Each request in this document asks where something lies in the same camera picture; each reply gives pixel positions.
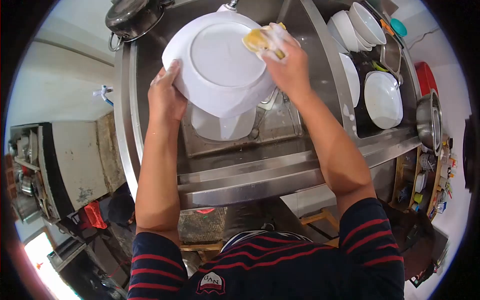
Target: metal bowl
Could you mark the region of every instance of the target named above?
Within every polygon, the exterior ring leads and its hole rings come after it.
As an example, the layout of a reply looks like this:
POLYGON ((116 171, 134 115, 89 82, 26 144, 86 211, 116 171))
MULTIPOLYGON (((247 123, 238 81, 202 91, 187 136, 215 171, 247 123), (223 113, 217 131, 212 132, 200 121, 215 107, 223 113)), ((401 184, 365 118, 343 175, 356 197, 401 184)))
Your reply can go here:
POLYGON ((417 131, 422 144, 438 156, 442 149, 443 118, 440 101, 434 89, 417 103, 417 131))
POLYGON ((117 0, 107 12, 105 25, 112 31, 108 49, 117 51, 122 43, 132 42, 152 29, 174 0, 117 0), (118 42, 112 46, 112 38, 118 42))

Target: hair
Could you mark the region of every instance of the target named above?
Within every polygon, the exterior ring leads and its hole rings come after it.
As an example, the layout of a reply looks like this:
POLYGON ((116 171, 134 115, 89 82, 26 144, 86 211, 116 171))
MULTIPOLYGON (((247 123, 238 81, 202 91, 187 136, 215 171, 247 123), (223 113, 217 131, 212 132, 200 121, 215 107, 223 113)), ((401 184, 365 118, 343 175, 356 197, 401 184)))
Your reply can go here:
POLYGON ((113 223, 126 225, 135 211, 135 202, 127 193, 113 195, 108 204, 108 220, 113 223))

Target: sink basin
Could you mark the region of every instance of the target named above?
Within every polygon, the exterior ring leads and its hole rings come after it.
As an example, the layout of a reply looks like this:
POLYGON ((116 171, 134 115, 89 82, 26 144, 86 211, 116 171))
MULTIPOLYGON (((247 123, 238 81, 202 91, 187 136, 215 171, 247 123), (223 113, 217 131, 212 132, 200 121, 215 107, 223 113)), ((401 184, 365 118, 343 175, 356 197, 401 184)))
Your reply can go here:
MULTIPOLYGON (((166 10, 145 36, 124 44, 116 54, 115 124, 132 195, 138 186, 148 125, 147 92, 152 78, 162 67, 163 50, 185 24, 215 12, 225 2, 179 1, 166 10)), ((418 80, 410 76, 411 70, 415 74, 411 63, 402 64, 408 73, 404 74, 401 87, 404 121, 397 128, 385 131, 371 127, 368 120, 362 118, 362 111, 353 108, 340 57, 326 28, 322 8, 315 6, 317 2, 240 0, 237 9, 260 25, 285 24, 309 55, 312 88, 357 144, 370 167, 417 146, 420 142, 412 116, 420 96, 414 84, 418 80)), ((213 142, 196 135, 189 112, 190 109, 181 122, 178 139, 177 172, 182 209, 262 199, 324 184, 308 131, 293 104, 289 105, 282 93, 276 97, 271 110, 263 113, 257 109, 254 128, 258 131, 233 142, 213 142)))

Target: striped shirt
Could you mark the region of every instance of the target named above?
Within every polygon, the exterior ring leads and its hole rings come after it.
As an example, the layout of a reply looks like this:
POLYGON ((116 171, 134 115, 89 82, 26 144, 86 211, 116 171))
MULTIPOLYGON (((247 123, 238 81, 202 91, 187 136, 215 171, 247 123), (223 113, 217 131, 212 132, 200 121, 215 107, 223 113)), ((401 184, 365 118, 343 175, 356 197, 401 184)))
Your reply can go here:
POLYGON ((340 220, 339 248, 278 231, 247 232, 190 278, 178 247, 139 233, 129 299, 403 299, 403 259, 377 199, 340 220))

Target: faucet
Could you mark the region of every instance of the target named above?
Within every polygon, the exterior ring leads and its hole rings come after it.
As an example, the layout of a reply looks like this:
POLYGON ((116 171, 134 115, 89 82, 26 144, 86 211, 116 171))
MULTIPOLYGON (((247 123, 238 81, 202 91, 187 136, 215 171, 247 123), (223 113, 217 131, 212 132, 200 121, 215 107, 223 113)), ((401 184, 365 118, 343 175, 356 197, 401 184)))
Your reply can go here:
POLYGON ((237 6, 237 3, 239 2, 239 0, 231 0, 228 5, 228 7, 230 8, 233 8, 233 9, 236 9, 236 6, 237 6))

